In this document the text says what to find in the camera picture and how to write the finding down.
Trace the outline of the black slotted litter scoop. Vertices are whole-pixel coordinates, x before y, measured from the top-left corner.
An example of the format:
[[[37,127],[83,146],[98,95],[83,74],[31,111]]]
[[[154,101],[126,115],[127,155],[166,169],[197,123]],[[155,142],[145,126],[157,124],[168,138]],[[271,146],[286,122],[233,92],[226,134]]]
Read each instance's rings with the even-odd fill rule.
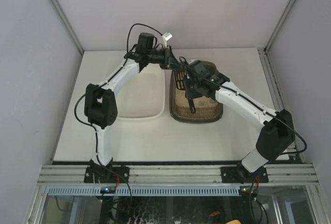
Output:
[[[187,75],[186,72],[183,70],[175,70],[174,71],[175,85],[178,90],[185,91],[185,97],[188,101],[190,112],[192,114],[195,114],[196,108],[195,108],[193,99],[191,99],[187,96],[187,90],[186,90],[185,81],[184,81],[186,75]]]

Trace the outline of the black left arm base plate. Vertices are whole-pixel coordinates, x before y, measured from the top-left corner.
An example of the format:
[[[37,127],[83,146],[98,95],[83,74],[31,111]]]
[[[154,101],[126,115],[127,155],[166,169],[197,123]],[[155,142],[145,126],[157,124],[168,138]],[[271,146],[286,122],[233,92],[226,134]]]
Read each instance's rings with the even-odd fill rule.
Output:
[[[126,166],[112,167],[112,172],[104,168],[87,167],[84,175],[84,183],[120,183],[128,181],[130,168]]]

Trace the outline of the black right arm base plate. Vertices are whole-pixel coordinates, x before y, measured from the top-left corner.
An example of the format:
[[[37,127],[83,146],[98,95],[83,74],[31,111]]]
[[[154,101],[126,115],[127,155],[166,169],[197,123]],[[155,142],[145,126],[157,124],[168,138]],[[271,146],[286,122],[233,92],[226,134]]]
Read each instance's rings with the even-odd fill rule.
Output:
[[[259,179],[260,183],[268,183],[267,171],[264,167],[255,172],[248,172],[244,168],[237,166],[226,166],[220,168],[221,180],[223,183],[252,183],[254,179]]]

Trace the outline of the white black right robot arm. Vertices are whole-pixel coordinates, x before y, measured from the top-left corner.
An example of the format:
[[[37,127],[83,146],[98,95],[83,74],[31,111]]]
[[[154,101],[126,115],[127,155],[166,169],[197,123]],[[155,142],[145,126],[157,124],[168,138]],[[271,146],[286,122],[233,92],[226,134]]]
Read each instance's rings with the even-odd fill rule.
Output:
[[[268,162],[276,160],[293,143],[295,133],[292,115],[287,110],[276,111],[241,91],[227,76],[211,73],[200,60],[179,58],[186,72],[184,79],[188,99],[201,96],[219,102],[250,121],[259,132],[255,148],[239,163],[243,170],[253,173]]]

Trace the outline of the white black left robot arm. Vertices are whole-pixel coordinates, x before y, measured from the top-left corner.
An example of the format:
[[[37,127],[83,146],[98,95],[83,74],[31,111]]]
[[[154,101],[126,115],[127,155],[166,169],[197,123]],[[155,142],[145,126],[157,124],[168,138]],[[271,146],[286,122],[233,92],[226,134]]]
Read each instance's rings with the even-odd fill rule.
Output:
[[[96,135],[96,151],[92,161],[101,167],[108,166],[113,160],[103,136],[118,115],[116,95],[149,64],[158,64],[164,70],[179,68],[179,62],[167,44],[172,34],[166,32],[161,38],[163,45],[157,49],[154,45],[155,36],[141,33],[138,43],[126,52],[124,61],[113,73],[99,85],[89,84],[86,87],[84,114]]]

